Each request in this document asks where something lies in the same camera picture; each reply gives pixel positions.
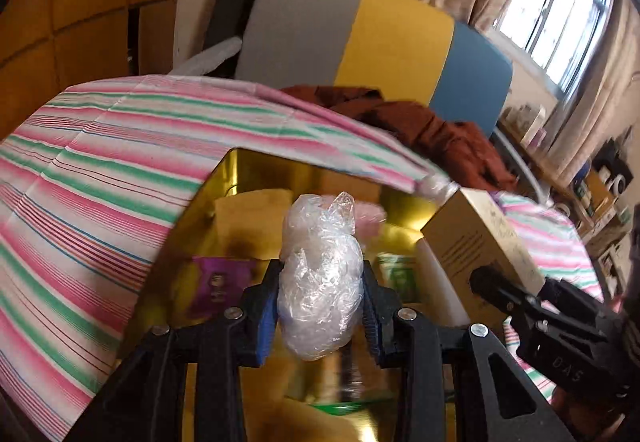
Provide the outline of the beige cardboard box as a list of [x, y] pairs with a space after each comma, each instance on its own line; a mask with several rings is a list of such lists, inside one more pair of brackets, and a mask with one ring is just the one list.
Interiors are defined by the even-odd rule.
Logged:
[[469, 277], [480, 266], [494, 266], [520, 280], [541, 274], [506, 215], [487, 192], [460, 188], [422, 228], [424, 240], [469, 314]]

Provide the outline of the clear plastic bag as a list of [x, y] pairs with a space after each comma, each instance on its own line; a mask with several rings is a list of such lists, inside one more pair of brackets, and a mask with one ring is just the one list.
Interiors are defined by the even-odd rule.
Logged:
[[277, 308], [288, 350], [304, 361], [335, 352], [352, 339], [363, 298], [362, 249], [355, 199], [303, 194], [283, 223]]

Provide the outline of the green white small box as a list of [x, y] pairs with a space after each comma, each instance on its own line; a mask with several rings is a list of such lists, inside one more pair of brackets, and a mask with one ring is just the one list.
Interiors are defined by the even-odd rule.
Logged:
[[376, 257], [378, 269], [384, 284], [398, 293], [403, 303], [420, 301], [419, 289], [416, 284], [416, 258], [405, 254], [390, 254], [381, 252]]

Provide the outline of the wooden bedside table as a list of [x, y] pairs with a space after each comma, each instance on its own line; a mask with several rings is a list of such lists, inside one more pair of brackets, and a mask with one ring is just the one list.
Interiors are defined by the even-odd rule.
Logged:
[[559, 197], [561, 202], [573, 208], [573, 214], [582, 225], [588, 228], [593, 226], [592, 217], [587, 214], [575, 193], [552, 176], [551, 169], [539, 154], [521, 144], [510, 124], [499, 119], [491, 139], [524, 178], [524, 184], [537, 202], [551, 206], [552, 196]]

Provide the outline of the dark red jacket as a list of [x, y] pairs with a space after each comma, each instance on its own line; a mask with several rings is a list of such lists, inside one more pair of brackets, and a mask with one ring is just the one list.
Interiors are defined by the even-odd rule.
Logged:
[[390, 133], [465, 188], [516, 190], [518, 179], [474, 122], [442, 119], [419, 102], [386, 101], [380, 91], [366, 87], [299, 84], [284, 92]]

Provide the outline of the cracker packet green wrapper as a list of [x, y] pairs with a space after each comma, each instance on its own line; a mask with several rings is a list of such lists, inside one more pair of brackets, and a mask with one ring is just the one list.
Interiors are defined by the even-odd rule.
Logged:
[[388, 389], [383, 390], [340, 390], [327, 398], [308, 396], [306, 404], [315, 410], [333, 416], [345, 416], [367, 410], [373, 404], [390, 403], [396, 394]]

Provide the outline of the pink hair roller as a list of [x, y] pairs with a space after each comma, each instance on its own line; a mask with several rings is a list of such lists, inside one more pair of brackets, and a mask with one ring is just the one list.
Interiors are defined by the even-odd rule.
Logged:
[[366, 242], [380, 234], [386, 221], [386, 211], [378, 204], [356, 200], [354, 205], [355, 235]]

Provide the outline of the purple packet in tin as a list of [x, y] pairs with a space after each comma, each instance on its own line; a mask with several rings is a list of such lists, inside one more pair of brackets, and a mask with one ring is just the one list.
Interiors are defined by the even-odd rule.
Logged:
[[250, 286], [255, 261], [217, 257], [194, 257], [198, 266], [198, 287], [190, 304], [191, 318], [209, 318], [240, 303]]

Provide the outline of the white carton on table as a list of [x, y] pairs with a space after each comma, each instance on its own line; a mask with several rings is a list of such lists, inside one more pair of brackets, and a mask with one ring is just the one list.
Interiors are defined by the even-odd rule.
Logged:
[[544, 106], [524, 104], [516, 114], [516, 128], [521, 133], [521, 143], [528, 145], [547, 119]]

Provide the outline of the cluttered wooden shelf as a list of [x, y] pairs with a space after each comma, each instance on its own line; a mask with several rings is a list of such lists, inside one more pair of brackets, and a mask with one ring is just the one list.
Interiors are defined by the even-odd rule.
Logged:
[[572, 221], [590, 257], [598, 258], [631, 230], [632, 205], [626, 199], [636, 178], [630, 168], [632, 128], [604, 141], [578, 171], [570, 189]]

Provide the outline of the gold metal tin box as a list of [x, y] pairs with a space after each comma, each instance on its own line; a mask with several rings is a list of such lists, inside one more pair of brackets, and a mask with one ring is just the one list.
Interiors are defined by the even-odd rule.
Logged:
[[[355, 201], [356, 234], [366, 277], [386, 285], [382, 254], [408, 254], [436, 202], [384, 184], [277, 156], [235, 148], [183, 210], [146, 280], [119, 352], [127, 355], [155, 325], [186, 327], [219, 314], [204, 295], [198, 262], [252, 262], [260, 280], [282, 249], [285, 218], [303, 194]], [[348, 439], [361, 426], [378, 440], [440, 440], [445, 391], [439, 333], [416, 299], [390, 300], [378, 290], [364, 299], [367, 321], [352, 344], [305, 362], [282, 340], [259, 370], [243, 370], [244, 420], [250, 440], [273, 436], [276, 420], [311, 418], [314, 430], [337, 426]]]

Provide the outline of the beige curtain right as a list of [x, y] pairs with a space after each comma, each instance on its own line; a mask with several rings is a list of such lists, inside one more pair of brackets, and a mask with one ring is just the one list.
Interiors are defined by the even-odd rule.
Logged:
[[604, 34], [582, 77], [577, 101], [547, 153], [552, 176], [567, 186], [608, 132], [639, 69], [639, 12], [632, 0], [614, 0]]

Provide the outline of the striped pink green bedsheet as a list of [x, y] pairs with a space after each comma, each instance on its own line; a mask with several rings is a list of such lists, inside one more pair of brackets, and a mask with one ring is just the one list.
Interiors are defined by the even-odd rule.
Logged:
[[239, 81], [73, 86], [1, 144], [1, 387], [59, 441], [106, 381], [160, 248], [229, 150], [411, 192], [433, 165], [390, 132]]

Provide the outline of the grey yellow blue headboard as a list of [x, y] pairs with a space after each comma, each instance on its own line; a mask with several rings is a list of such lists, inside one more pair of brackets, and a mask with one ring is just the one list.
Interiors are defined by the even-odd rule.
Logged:
[[512, 72], [483, 35], [419, 0], [255, 0], [234, 76], [376, 89], [491, 134]]

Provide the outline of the window with metal frame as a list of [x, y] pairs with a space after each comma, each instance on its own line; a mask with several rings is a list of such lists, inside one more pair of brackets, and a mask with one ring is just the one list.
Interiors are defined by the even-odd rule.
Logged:
[[553, 90], [571, 98], [596, 52], [613, 0], [511, 0], [494, 28]]

